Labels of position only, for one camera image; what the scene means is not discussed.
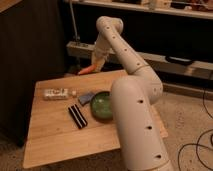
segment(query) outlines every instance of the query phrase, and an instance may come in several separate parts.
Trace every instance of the speckled floor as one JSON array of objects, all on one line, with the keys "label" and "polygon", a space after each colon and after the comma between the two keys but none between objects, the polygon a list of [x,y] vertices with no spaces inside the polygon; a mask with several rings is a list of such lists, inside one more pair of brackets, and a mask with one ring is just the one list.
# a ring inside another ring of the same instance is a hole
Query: speckled floor
[{"label": "speckled floor", "polygon": [[[206,106],[213,114],[213,101],[206,100]],[[178,170],[178,150],[183,144],[196,143],[202,132],[213,129],[213,119],[203,106],[202,99],[164,93],[156,104],[161,118],[168,130],[169,137],[164,139],[169,156],[175,170]],[[206,134],[201,144],[210,146]],[[206,149],[200,150],[200,158],[206,165],[213,168],[213,153]],[[0,137],[0,171],[21,171],[24,148],[17,148]],[[198,161],[195,146],[187,146],[181,152],[180,164],[182,171],[207,171]],[[68,160],[48,166],[28,169],[30,171],[124,171],[120,150]]]}]

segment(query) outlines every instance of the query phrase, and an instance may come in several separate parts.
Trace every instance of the carrot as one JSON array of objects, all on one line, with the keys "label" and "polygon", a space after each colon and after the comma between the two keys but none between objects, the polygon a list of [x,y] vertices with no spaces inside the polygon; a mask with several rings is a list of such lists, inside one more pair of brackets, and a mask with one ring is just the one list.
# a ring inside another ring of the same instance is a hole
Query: carrot
[{"label": "carrot", "polygon": [[78,72],[78,75],[89,74],[95,70],[96,66],[97,66],[96,64],[92,64],[86,68],[83,68]]}]

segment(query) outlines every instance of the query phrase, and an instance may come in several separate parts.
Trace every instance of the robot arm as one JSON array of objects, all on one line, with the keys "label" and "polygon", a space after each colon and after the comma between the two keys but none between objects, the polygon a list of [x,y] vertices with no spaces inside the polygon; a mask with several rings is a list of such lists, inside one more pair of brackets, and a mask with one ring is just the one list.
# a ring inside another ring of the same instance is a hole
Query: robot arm
[{"label": "robot arm", "polygon": [[162,83],[153,69],[120,36],[118,18],[100,17],[93,57],[107,57],[112,48],[128,76],[116,80],[110,103],[123,158],[131,171],[172,171],[163,140],[153,120],[151,104],[162,94]]}]

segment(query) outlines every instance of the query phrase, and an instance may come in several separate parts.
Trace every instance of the black cable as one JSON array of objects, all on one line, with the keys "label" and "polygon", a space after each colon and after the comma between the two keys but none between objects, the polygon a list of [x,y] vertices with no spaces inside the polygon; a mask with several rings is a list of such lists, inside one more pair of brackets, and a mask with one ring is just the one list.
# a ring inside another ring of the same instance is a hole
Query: black cable
[{"label": "black cable", "polygon": [[[210,75],[209,75],[209,78],[208,78],[208,81],[211,80],[212,76],[213,76],[213,71],[211,71],[211,73],[210,73]],[[203,106],[204,106],[204,108],[205,108],[206,113],[213,119],[213,115],[209,112],[209,110],[208,110],[208,108],[206,107],[206,104],[205,104],[206,89],[207,89],[207,86],[205,86],[204,91],[203,91]],[[203,133],[199,136],[199,138],[198,138],[198,140],[197,140],[196,143],[184,144],[184,145],[180,148],[180,150],[178,151],[178,169],[179,169],[180,171],[181,171],[181,167],[180,167],[180,154],[181,154],[182,150],[183,150],[186,146],[190,146],[190,145],[193,145],[193,146],[196,147],[196,156],[197,156],[197,158],[198,158],[198,161],[199,161],[205,168],[207,168],[207,169],[213,171],[213,168],[207,166],[207,165],[203,162],[203,160],[201,160],[200,155],[199,155],[199,153],[198,153],[198,147],[206,148],[206,149],[208,149],[208,150],[210,150],[210,151],[213,151],[213,148],[210,148],[210,147],[208,147],[208,146],[199,144],[201,138],[202,138],[205,134],[207,134],[207,133],[209,133],[209,132],[213,132],[213,129],[210,129],[210,130],[207,130],[207,131],[203,132]],[[211,144],[211,146],[213,147],[213,133],[210,135],[210,144]]]},{"label": "black cable", "polygon": [[[213,76],[213,71],[211,71],[208,80],[211,80],[212,76]],[[206,107],[206,103],[205,103],[206,89],[207,89],[207,86],[204,88],[204,91],[203,91],[203,106],[204,106],[206,113],[213,119],[213,115],[209,112],[208,108]]]},{"label": "black cable", "polygon": [[[196,144],[199,144],[201,138],[202,138],[205,134],[207,134],[207,133],[209,133],[209,132],[212,132],[212,131],[213,131],[213,129],[210,129],[210,130],[207,130],[207,131],[203,132],[203,133],[199,136],[199,138],[198,138]],[[200,156],[199,156],[199,154],[198,154],[198,145],[196,145],[196,155],[197,155],[197,158],[198,158],[199,162],[200,162],[205,168],[207,168],[207,169],[213,171],[213,168],[207,166],[207,165],[201,160],[201,158],[200,158]]]},{"label": "black cable", "polygon": [[210,150],[210,151],[213,151],[213,149],[212,148],[210,148],[210,147],[208,147],[208,146],[205,146],[205,145],[202,145],[202,144],[197,144],[197,143],[188,143],[188,144],[184,144],[181,148],[180,148],[180,150],[178,151],[178,169],[179,169],[179,171],[181,171],[181,167],[180,167],[180,154],[181,154],[181,152],[182,152],[182,150],[185,148],[185,147],[187,147],[187,146],[196,146],[196,147],[203,147],[203,148],[205,148],[205,149],[208,149],[208,150]]}]

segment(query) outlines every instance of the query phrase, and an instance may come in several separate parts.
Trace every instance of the wooden tabletop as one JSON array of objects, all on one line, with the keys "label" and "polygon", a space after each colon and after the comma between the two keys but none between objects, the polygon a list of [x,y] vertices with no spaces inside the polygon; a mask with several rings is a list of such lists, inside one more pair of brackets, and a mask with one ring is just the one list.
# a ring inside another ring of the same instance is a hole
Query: wooden tabletop
[{"label": "wooden tabletop", "polygon": [[[95,120],[89,104],[82,107],[77,98],[68,100],[43,100],[46,88],[68,88],[77,95],[110,90],[112,82],[126,75],[123,70],[97,74],[72,76],[37,82],[33,100],[28,139],[25,147],[24,168],[41,166],[90,154],[120,148],[113,121],[101,123]],[[68,107],[77,104],[88,121],[79,130],[68,113]],[[152,107],[162,137],[168,136],[163,123]]]}]

